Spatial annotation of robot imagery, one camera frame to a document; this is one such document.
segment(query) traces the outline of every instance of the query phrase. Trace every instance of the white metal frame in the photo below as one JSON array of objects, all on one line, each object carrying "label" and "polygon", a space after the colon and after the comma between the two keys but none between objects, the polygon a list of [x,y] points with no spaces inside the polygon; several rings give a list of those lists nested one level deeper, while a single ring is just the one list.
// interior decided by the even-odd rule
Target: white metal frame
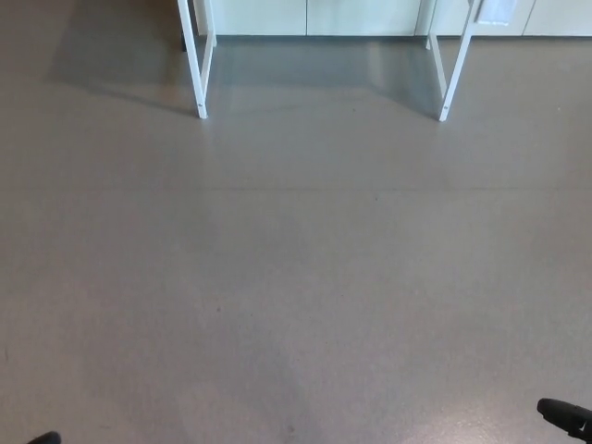
[{"label": "white metal frame", "polygon": [[197,56],[197,46],[191,25],[191,12],[188,0],[178,0],[179,14],[181,17],[181,27],[183,29],[183,38],[187,47],[187,57],[189,58],[189,67],[191,71],[191,82],[197,104],[197,114],[200,118],[207,118],[207,107],[205,99],[207,97],[207,87],[210,81],[210,67],[212,66],[212,57],[214,48],[217,45],[216,26],[214,24],[214,10],[212,9],[212,0],[203,0],[203,11],[205,11],[205,24],[207,28],[207,37],[205,40],[205,51],[203,54],[203,69],[200,69],[200,61]]},{"label": "white metal frame", "polygon": [[[195,94],[195,102],[197,104],[197,114],[200,118],[207,118],[207,107],[205,99],[207,97],[208,84],[210,80],[210,68],[212,66],[212,57],[214,55],[214,48],[217,45],[216,26],[214,23],[214,11],[212,8],[212,0],[201,0],[203,2],[202,11],[205,12],[205,25],[207,28],[207,37],[205,41],[205,51],[203,55],[203,69],[200,69],[200,62],[197,56],[197,47],[195,45],[195,38],[193,33],[193,26],[191,24],[191,12],[188,0],[178,0],[179,13],[181,17],[181,26],[183,29],[183,36],[185,45],[187,47],[187,57],[189,58],[189,65],[191,70],[191,81],[193,84],[193,92]],[[461,36],[461,47],[459,54],[456,57],[454,69],[450,76],[450,83],[446,82],[446,74],[444,72],[444,65],[442,63],[442,55],[438,45],[438,36],[434,31],[435,22],[438,20],[438,12],[441,8],[441,3],[444,0],[422,0],[422,10],[426,10],[425,4],[428,1],[433,1],[432,14],[427,29],[426,48],[432,55],[435,65],[436,74],[438,77],[438,91],[439,91],[439,110],[438,120],[443,122],[447,119],[456,92],[456,87],[463,71],[464,59],[469,49],[471,37],[475,32],[477,26],[476,18],[479,7],[483,0],[468,0],[469,12],[467,14],[464,28]]]},{"label": "white metal frame", "polygon": [[438,13],[439,9],[441,8],[440,5],[442,0],[435,0],[434,8],[432,10],[432,17],[427,30],[427,42],[425,47],[431,53],[434,65],[436,66],[440,96],[438,110],[438,120],[440,122],[444,122],[448,117],[450,106],[452,105],[452,99],[454,98],[454,93],[456,92],[456,87],[458,85],[459,78],[461,77],[461,72],[463,71],[464,59],[466,58],[466,53],[469,49],[469,43],[471,42],[471,37],[473,37],[473,34],[475,33],[475,27],[477,25],[477,12],[479,11],[482,0],[468,1],[469,12],[466,16],[466,21],[464,22],[464,28],[462,29],[461,47],[459,49],[459,54],[456,57],[456,62],[454,63],[452,75],[450,76],[450,83],[448,84],[446,82],[446,74],[444,72],[444,65],[442,64],[442,55],[438,45],[438,36],[434,32],[434,22],[438,20]]}]

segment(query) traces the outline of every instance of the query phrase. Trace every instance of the cabinet door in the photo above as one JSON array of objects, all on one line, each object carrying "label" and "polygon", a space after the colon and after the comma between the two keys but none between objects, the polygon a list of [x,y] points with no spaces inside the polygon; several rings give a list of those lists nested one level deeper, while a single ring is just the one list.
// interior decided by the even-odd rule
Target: cabinet door
[{"label": "cabinet door", "polygon": [[306,34],[306,0],[212,0],[212,8],[221,35]]},{"label": "cabinet door", "polygon": [[592,36],[592,1],[536,0],[524,35]]},{"label": "cabinet door", "polygon": [[[461,35],[466,15],[469,12],[467,0],[437,0],[435,29],[438,35]],[[476,35],[522,35],[528,21],[528,15],[535,0],[518,0],[512,23],[509,26],[478,25]],[[417,21],[417,35],[426,35],[434,1],[424,0]]]},{"label": "cabinet door", "polygon": [[308,0],[309,35],[413,35],[421,0]]}]

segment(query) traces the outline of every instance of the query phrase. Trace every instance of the white table leg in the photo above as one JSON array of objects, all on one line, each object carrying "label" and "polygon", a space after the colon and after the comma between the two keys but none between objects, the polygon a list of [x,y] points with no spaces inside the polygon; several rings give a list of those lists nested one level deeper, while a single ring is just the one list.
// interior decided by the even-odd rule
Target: white table leg
[{"label": "white table leg", "polygon": [[189,68],[191,71],[191,82],[193,83],[193,92],[197,104],[197,114],[200,118],[207,118],[207,108],[205,107],[205,93],[202,85],[202,74],[200,72],[200,62],[197,58],[197,47],[193,38],[193,26],[191,25],[191,12],[187,0],[178,0],[179,14],[181,17],[181,27],[185,46],[187,47],[187,57],[189,58]]},{"label": "white table leg", "polygon": [[454,64],[454,69],[452,70],[452,76],[450,76],[450,84],[448,85],[446,94],[444,94],[444,100],[442,102],[442,107],[438,117],[440,122],[445,121],[448,117],[450,105],[452,104],[454,93],[456,92],[456,86],[458,85],[461,72],[463,71],[464,59],[466,58],[466,53],[469,49],[469,43],[471,42],[471,37],[473,37],[473,33],[475,31],[475,20],[480,4],[481,2],[479,0],[473,0],[469,6],[469,13],[467,15],[466,22],[464,23],[464,29],[462,30],[461,48],[459,49],[459,54],[456,57],[456,63]]}]

